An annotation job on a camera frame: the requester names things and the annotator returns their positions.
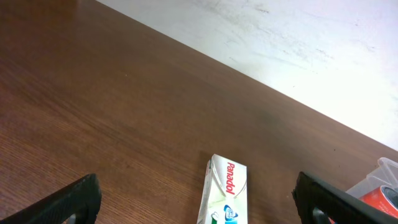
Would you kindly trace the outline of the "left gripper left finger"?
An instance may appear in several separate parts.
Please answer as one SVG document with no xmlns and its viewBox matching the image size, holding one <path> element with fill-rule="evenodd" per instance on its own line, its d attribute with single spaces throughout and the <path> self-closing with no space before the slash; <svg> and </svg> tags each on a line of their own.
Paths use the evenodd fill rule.
<svg viewBox="0 0 398 224">
<path fill-rule="evenodd" d="M 75 223 L 94 224 L 101 198 L 97 175 L 88 174 L 1 220 L 1 224 L 59 224 L 73 215 Z"/>
</svg>

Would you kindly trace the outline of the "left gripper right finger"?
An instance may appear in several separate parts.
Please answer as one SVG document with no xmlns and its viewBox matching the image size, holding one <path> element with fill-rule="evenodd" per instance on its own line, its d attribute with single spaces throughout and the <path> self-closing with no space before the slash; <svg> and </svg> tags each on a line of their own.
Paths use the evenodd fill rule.
<svg viewBox="0 0 398 224">
<path fill-rule="evenodd" d="M 300 172 L 292 196 L 302 223 L 397 224 L 380 211 L 306 172 Z"/>
</svg>

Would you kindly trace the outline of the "orange tablet tube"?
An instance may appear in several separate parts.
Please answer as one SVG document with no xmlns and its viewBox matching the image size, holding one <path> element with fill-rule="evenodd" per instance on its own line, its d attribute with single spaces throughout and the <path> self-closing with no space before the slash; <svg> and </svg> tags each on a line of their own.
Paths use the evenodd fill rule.
<svg viewBox="0 0 398 224">
<path fill-rule="evenodd" d="M 346 191 L 347 194 L 376 208 L 394 218 L 397 218 L 397 190 L 381 185 L 378 187 L 353 187 Z"/>
</svg>

